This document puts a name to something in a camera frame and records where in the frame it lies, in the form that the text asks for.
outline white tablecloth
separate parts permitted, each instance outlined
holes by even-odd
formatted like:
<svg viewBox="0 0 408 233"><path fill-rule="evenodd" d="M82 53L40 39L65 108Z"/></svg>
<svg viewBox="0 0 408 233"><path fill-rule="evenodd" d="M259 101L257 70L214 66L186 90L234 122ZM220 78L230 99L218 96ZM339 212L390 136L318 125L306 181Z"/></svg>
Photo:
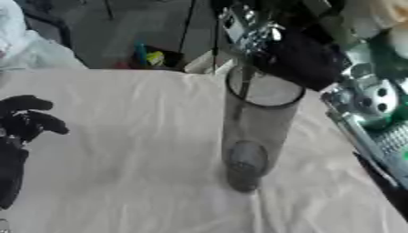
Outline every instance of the white tablecloth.
<svg viewBox="0 0 408 233"><path fill-rule="evenodd" d="M408 227L309 93L262 189L223 182L222 78L149 71L3 74L0 97L55 103L68 136L30 146L1 213L15 233L401 233Z"/></svg>

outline white fabric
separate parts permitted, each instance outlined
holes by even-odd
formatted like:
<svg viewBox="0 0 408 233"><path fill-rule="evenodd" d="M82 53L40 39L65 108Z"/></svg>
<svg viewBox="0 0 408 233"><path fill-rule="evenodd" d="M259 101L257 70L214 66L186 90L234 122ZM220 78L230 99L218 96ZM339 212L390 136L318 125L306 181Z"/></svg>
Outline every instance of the white fabric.
<svg viewBox="0 0 408 233"><path fill-rule="evenodd" d="M224 185L222 78L161 71L5 74L1 98L52 100L68 136L33 142L15 233L401 233L317 94L302 102L260 192Z"/></svg>
<svg viewBox="0 0 408 233"><path fill-rule="evenodd" d="M70 49L26 30L23 12L13 0L0 0L0 70L39 68L86 67Z"/></svg>

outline clear plastic cylinder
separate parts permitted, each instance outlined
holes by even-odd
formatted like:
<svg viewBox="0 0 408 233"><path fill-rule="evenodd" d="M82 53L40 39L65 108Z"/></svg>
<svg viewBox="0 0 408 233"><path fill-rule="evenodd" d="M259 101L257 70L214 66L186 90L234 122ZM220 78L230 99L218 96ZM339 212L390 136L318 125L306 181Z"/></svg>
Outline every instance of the clear plastic cylinder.
<svg viewBox="0 0 408 233"><path fill-rule="evenodd" d="M226 86L222 157L229 184L249 192L275 166L305 89L251 66L231 69Z"/></svg>

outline yellow object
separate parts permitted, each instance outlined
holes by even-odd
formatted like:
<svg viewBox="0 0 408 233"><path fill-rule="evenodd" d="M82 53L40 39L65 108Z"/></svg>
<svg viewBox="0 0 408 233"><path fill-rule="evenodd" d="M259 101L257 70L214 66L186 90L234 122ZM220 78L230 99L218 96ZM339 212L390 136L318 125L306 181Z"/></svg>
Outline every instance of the yellow object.
<svg viewBox="0 0 408 233"><path fill-rule="evenodd" d="M160 51L149 53L146 59L152 66L163 66L164 64L164 54Z"/></svg>

